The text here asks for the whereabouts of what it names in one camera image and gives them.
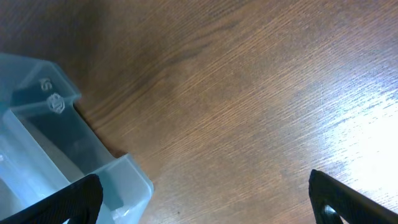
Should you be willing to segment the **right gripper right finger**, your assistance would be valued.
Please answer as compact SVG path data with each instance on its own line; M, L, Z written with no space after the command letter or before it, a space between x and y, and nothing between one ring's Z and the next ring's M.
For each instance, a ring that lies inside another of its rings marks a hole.
M324 172L313 169L308 183L308 194L317 224L397 224L396 213Z

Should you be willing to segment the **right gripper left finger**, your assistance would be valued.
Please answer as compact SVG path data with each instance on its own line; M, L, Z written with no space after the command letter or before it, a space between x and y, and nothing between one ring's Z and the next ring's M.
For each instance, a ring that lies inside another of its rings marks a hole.
M102 203L103 187L100 178L96 174L90 174L1 220L1 224L95 224Z

